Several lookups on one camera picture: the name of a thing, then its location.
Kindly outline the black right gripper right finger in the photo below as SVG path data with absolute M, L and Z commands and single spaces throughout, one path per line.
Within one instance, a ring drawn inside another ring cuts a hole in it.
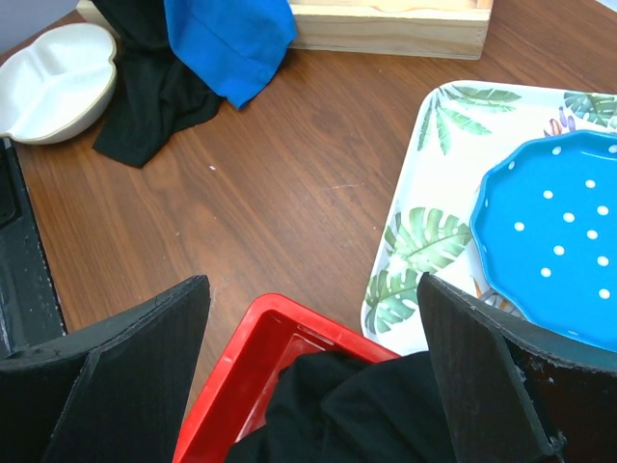
M 458 461 L 615 461 L 615 353 L 428 273 L 417 298 Z

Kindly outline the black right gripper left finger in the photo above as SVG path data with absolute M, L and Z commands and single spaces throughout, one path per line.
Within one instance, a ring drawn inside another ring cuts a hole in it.
M 193 276 L 1 362 L 4 462 L 170 462 L 208 319 Z

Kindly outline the blue tank top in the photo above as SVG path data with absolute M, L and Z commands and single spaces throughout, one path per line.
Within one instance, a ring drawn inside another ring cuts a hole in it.
M 236 109 L 271 82 L 297 35 L 286 1 L 166 1 L 164 10 L 175 56 Z

